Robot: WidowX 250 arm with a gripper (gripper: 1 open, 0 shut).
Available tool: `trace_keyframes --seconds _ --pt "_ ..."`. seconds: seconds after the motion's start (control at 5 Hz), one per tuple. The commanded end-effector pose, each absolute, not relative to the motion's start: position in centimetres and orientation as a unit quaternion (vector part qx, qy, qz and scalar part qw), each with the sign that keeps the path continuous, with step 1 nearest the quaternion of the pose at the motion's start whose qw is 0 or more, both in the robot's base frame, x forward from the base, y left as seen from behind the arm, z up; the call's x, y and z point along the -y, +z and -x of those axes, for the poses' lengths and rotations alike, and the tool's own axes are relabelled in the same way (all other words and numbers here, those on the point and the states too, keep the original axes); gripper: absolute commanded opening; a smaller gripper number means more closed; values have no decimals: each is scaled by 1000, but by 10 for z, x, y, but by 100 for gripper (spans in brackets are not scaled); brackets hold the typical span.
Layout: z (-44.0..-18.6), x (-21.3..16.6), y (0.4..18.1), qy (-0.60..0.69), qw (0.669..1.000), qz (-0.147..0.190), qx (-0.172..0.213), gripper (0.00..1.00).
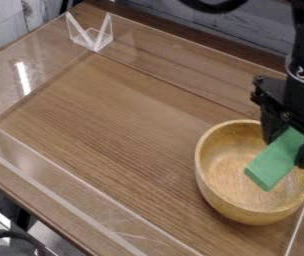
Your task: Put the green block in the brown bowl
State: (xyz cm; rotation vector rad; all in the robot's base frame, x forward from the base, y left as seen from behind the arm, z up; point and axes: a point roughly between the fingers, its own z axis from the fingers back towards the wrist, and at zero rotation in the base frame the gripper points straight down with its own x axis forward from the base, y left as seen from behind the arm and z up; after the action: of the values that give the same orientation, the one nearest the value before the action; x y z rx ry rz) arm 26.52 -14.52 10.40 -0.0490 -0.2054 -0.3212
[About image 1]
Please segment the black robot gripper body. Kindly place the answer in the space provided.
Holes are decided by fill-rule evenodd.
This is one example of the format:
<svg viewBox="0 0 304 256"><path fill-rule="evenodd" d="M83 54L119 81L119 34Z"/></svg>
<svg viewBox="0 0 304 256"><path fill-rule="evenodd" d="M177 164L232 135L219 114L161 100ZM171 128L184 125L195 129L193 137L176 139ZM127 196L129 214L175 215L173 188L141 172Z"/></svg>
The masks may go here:
<svg viewBox="0 0 304 256"><path fill-rule="evenodd" d="M262 107L272 105L290 113L288 127L304 134L304 68L291 66L287 79L270 76L254 77L255 90L251 100Z"/></svg>

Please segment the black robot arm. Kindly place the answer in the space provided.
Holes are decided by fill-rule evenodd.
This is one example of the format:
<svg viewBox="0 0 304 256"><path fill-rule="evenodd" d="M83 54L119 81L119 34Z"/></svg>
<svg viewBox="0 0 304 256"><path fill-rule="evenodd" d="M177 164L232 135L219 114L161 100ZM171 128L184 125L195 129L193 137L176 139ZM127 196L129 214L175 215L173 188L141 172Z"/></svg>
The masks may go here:
<svg viewBox="0 0 304 256"><path fill-rule="evenodd" d="M295 41L286 60L284 80L254 78L251 100L260 107L263 139L271 144L292 127L304 135L304 0L290 0ZM304 169L304 142L295 155L295 165Z"/></svg>

